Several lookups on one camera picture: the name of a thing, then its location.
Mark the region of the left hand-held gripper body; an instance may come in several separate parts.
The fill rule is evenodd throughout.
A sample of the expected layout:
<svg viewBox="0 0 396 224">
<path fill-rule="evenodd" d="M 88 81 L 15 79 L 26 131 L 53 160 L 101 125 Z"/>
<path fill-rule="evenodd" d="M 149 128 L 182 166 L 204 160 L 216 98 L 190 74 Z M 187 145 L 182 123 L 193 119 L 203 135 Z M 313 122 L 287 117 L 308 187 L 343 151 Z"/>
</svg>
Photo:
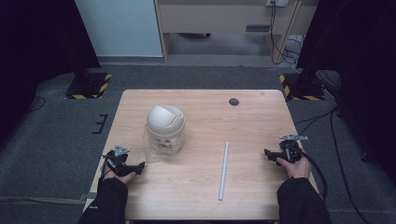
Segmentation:
<svg viewBox="0 0 396 224">
<path fill-rule="evenodd" d="M 104 156 L 106 165 L 117 175 L 122 175 L 124 169 L 132 168 L 125 164 L 129 152 L 128 148 L 115 145 L 115 148 Z"/>
</svg>

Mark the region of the black curtain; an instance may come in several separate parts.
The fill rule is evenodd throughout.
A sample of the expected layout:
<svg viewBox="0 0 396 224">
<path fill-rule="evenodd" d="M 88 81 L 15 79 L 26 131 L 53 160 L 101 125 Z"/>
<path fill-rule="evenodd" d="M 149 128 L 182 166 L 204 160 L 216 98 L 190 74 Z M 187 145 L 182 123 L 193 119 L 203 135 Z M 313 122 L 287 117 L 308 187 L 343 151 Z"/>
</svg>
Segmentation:
<svg viewBox="0 0 396 224">
<path fill-rule="evenodd" d="M 41 82 L 98 65 L 75 0 L 0 0 L 0 146 Z"/>
<path fill-rule="evenodd" d="M 336 100 L 361 146 L 396 182 L 396 0 L 319 0 L 298 66 L 341 77 Z"/>
</svg>

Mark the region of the light wooden cabinet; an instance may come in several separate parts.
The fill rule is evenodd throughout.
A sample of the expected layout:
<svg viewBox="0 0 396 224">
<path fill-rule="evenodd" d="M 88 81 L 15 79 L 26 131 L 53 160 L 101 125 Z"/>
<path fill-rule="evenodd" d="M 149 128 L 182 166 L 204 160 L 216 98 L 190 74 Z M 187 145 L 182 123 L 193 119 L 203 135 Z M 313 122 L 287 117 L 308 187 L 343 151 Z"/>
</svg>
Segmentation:
<svg viewBox="0 0 396 224">
<path fill-rule="evenodd" d="M 318 2 L 267 7 L 266 0 L 154 0 L 164 54 L 172 34 L 263 34 L 276 63 L 290 35 L 307 33 Z"/>
</svg>

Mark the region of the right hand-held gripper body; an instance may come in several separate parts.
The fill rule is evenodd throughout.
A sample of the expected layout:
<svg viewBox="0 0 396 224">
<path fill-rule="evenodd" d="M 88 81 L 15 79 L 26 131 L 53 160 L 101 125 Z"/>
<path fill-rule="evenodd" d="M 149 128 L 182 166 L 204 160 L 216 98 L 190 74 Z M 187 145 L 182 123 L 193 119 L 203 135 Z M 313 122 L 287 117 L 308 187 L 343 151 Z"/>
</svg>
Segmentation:
<svg viewBox="0 0 396 224">
<path fill-rule="evenodd" d="M 285 160 L 289 163 L 295 163 L 302 157 L 302 150 L 298 144 L 299 140 L 307 140 L 307 136 L 299 134 L 287 134 L 280 136 L 281 142 L 279 143 L 280 148 L 286 154 Z"/>
</svg>

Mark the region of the white power strip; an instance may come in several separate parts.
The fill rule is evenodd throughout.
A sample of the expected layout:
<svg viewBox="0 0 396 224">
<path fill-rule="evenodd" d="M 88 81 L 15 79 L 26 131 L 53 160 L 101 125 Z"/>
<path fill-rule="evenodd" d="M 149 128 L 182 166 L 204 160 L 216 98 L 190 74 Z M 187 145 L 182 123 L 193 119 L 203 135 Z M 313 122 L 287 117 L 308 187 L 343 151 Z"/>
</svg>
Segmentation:
<svg viewBox="0 0 396 224">
<path fill-rule="evenodd" d="M 287 62 L 297 63 L 304 44 L 303 35 L 290 35 L 285 47 Z"/>
</svg>

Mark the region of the person's right hand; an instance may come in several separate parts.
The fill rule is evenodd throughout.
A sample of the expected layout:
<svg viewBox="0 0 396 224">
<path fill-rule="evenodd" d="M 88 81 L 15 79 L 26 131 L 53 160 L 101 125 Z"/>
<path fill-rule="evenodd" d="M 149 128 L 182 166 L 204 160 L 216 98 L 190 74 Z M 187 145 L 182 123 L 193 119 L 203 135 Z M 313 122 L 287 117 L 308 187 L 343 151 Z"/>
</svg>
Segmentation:
<svg viewBox="0 0 396 224">
<path fill-rule="evenodd" d="M 311 163 L 306 157 L 302 157 L 295 163 L 290 163 L 282 158 L 277 158 L 276 161 L 287 170 L 289 177 L 308 179 L 311 175 Z"/>
</svg>

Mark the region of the white plastic tube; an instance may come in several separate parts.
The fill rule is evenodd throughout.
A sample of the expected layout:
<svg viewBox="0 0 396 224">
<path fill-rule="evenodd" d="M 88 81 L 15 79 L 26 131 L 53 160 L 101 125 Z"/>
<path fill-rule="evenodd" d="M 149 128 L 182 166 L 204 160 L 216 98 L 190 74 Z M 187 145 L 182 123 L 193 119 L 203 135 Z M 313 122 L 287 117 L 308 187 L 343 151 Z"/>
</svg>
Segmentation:
<svg viewBox="0 0 396 224">
<path fill-rule="evenodd" d="M 228 155 L 229 155 L 229 142 L 225 143 L 224 147 L 224 154 L 223 154 L 223 163 L 221 169 L 221 177 L 219 183 L 219 201 L 223 200 L 224 197 L 224 189 L 225 189 L 225 179 L 226 179 L 226 172 L 227 172 L 227 164 L 228 164 Z"/>
</svg>

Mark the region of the black striped stand base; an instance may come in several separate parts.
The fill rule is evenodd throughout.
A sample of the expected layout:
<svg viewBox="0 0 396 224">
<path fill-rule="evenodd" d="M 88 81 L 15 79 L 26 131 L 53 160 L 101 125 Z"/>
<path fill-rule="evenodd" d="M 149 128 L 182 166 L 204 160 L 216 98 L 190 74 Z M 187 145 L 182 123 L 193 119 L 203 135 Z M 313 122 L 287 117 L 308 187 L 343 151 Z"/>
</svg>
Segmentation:
<svg viewBox="0 0 396 224">
<path fill-rule="evenodd" d="M 279 76 L 285 97 L 289 100 L 317 101 L 324 99 L 321 85 L 314 79 L 304 79 L 298 73 L 286 73 Z"/>
<path fill-rule="evenodd" d="M 90 73 L 84 78 L 75 77 L 65 93 L 65 98 L 101 98 L 107 88 L 110 79 L 111 75 L 108 73 Z"/>
</svg>

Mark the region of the person's left hand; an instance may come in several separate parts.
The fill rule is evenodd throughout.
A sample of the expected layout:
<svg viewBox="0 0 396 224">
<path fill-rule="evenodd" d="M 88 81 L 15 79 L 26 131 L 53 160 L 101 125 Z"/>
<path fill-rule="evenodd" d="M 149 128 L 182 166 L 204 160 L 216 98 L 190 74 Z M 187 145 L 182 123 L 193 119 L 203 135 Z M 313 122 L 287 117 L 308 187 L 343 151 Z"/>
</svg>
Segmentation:
<svg viewBox="0 0 396 224">
<path fill-rule="evenodd" d="M 119 176 L 116 173 L 114 173 L 107 166 L 105 166 L 105 170 L 103 171 L 103 179 L 104 180 L 109 179 L 109 178 L 116 178 L 125 185 L 127 185 L 134 177 L 135 177 L 135 173 L 129 173 L 126 176 Z"/>
</svg>

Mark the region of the white partition panel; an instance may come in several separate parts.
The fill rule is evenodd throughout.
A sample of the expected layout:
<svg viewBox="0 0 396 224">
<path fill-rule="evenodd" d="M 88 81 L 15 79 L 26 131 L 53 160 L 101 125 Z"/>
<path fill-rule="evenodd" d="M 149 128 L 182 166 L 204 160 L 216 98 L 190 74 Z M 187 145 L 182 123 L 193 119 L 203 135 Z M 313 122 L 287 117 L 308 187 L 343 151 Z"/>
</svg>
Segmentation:
<svg viewBox="0 0 396 224">
<path fill-rule="evenodd" d="M 76 0 L 100 57 L 162 57 L 154 0 Z"/>
</svg>

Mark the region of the clear plastic bin bag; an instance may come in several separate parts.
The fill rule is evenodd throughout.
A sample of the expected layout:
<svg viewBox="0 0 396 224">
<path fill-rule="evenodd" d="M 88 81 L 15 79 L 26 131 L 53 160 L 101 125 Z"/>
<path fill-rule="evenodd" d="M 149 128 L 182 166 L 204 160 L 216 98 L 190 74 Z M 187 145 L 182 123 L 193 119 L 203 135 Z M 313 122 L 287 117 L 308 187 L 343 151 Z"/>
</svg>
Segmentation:
<svg viewBox="0 0 396 224">
<path fill-rule="evenodd" d="M 168 135 L 154 133 L 149 126 L 143 135 L 144 152 L 147 162 L 163 161 L 175 156 L 185 145 L 187 131 L 181 127 L 177 132 Z"/>
</svg>

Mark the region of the white domed trash bin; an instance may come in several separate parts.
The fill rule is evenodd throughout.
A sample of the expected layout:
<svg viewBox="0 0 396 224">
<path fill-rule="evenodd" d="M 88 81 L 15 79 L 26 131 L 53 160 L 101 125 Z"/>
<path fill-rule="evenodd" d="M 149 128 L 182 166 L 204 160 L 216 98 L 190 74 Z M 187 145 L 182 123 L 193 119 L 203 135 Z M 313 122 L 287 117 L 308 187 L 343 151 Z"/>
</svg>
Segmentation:
<svg viewBox="0 0 396 224">
<path fill-rule="evenodd" d="M 185 127 L 185 117 L 179 108 L 171 105 L 155 105 L 147 115 L 148 145 L 163 155 L 174 155 L 185 144 Z"/>
</svg>

